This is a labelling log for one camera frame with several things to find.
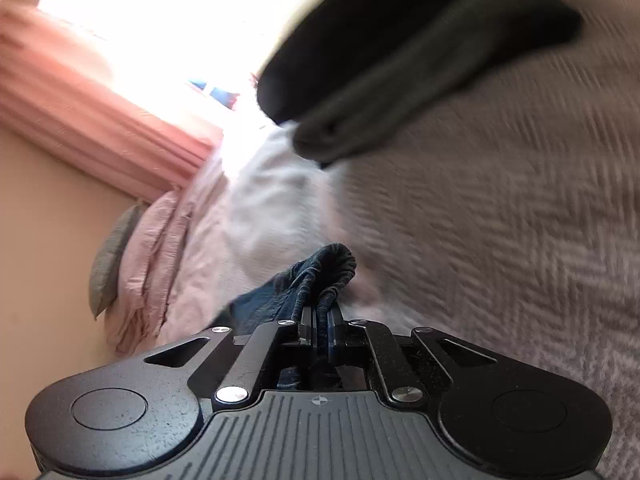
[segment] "crosshair logo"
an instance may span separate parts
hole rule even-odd
[[[317,397],[314,397],[313,399],[311,399],[311,402],[314,403],[316,406],[324,406],[326,403],[329,402],[329,399],[327,399],[322,395],[318,395]]]

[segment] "circular cap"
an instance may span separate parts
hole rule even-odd
[[[422,390],[413,386],[400,386],[391,392],[391,396],[398,402],[416,402],[422,398]]]
[[[145,398],[122,388],[85,393],[71,406],[71,413],[78,424],[99,431],[126,428],[140,420],[145,412]]]
[[[536,390],[513,390],[494,400],[494,416],[507,428],[524,433],[543,433],[557,428],[566,418],[564,404]]]
[[[240,386],[225,386],[216,391],[216,399],[220,402],[233,404],[241,402],[249,396],[249,392]]]

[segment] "textured bedspread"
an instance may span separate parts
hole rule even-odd
[[[614,418],[600,472],[640,478],[640,0],[566,1],[577,41],[487,73],[380,150],[320,171],[275,132],[190,233],[158,343],[342,242],[347,317],[583,382]]]

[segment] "triangular cutout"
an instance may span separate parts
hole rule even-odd
[[[477,366],[487,366],[496,363],[495,359],[482,355],[475,350],[470,350],[449,339],[440,339],[438,344],[461,368],[475,368]]]
[[[174,346],[164,352],[153,354],[145,358],[145,363],[166,366],[169,368],[180,368],[187,364],[189,359],[196,355],[208,342],[209,339],[206,337],[192,339],[191,341],[182,343],[179,346]]]

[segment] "pink curtain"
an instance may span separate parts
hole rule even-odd
[[[129,92],[143,97],[143,106],[135,104],[122,83],[136,79],[132,70],[110,59],[97,38],[0,2],[0,126],[152,202],[188,184],[220,145],[222,130],[198,113],[210,100],[186,84],[149,82],[149,94],[162,96],[153,106],[141,75]]]

